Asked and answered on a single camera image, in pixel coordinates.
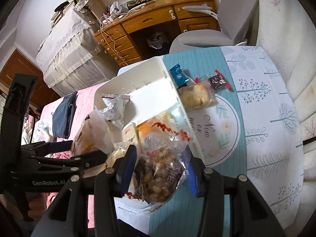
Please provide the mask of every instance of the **drawer knob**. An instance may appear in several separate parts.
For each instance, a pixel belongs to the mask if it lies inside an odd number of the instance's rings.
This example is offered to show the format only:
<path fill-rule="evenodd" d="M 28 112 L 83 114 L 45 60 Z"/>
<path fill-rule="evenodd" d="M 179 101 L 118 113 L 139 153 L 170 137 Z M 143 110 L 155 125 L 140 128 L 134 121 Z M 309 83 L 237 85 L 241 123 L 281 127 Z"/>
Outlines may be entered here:
<path fill-rule="evenodd" d="M 173 10 L 170 10 L 169 13 L 170 13 L 170 15 L 171 15 L 171 18 L 172 18 L 173 20 L 175 20 L 175 19 L 176 19 L 176 16 L 174 15 Z"/>

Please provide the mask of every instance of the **screw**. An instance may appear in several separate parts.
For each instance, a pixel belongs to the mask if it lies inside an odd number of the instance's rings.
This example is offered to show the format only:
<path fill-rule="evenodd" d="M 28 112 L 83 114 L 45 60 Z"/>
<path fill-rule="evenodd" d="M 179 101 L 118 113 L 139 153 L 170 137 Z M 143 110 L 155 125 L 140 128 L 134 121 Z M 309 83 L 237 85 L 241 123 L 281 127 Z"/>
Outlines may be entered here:
<path fill-rule="evenodd" d="M 204 169 L 204 173 L 205 173 L 205 174 L 211 174 L 211 173 L 213 173 L 213 169 L 211 169 L 210 167 L 206 167 L 206 168 Z"/>
<path fill-rule="evenodd" d="M 245 181 L 247 181 L 247 179 L 248 179 L 245 175 L 240 175 L 238 178 L 239 178 L 239 180 L 242 181 L 242 182 L 245 182 Z"/>
<path fill-rule="evenodd" d="M 105 170 L 105 173 L 107 173 L 108 175 L 111 175 L 114 172 L 115 172 L 114 168 L 111 168 L 111 167 Z"/>
<path fill-rule="evenodd" d="M 79 179 L 80 179 L 79 175 L 73 175 L 73 176 L 71 177 L 71 181 L 72 181 L 72 182 L 76 182 L 76 181 L 78 181 Z"/>

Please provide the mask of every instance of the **white storage box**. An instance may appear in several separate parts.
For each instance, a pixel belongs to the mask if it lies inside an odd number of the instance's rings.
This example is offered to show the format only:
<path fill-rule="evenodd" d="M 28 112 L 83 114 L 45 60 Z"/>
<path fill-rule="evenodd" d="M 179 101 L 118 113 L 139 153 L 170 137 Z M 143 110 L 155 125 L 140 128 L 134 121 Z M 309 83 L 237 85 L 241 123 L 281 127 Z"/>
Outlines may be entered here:
<path fill-rule="evenodd" d="M 185 118 L 188 134 L 192 138 L 189 147 L 195 157 L 203 160 L 202 150 L 190 125 L 177 89 L 169 75 L 163 60 L 153 57 L 131 68 L 123 74 L 105 83 L 95 92 L 94 106 L 105 108 L 102 94 L 128 94 L 131 96 L 124 113 L 124 126 L 130 122 L 136 125 L 179 104 L 180 114 Z M 122 141 L 122 131 L 112 123 L 108 123 L 114 143 Z"/>

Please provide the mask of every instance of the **bag of nuts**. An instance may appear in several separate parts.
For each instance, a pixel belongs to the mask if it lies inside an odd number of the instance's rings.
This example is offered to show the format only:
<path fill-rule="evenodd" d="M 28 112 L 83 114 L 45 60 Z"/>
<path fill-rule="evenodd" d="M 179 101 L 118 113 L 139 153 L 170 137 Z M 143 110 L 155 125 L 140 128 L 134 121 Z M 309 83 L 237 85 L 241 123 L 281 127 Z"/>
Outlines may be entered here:
<path fill-rule="evenodd" d="M 135 192 L 148 204 L 164 204 L 185 178 L 188 161 L 184 151 L 190 138 L 161 122 L 150 127 L 156 130 L 142 141 L 143 155 L 134 170 Z"/>

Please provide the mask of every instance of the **white chair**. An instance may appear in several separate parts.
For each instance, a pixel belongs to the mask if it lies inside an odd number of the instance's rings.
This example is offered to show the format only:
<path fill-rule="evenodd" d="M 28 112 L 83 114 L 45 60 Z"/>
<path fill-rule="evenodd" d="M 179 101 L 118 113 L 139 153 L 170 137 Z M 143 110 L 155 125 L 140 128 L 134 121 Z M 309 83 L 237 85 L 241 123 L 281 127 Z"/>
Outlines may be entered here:
<path fill-rule="evenodd" d="M 173 41 L 170 52 L 195 49 L 197 47 L 246 45 L 245 35 L 249 19 L 259 0 L 221 0 L 218 14 L 207 6 L 184 6 L 187 11 L 202 12 L 214 17 L 221 28 L 217 30 L 195 30 L 182 33 Z"/>

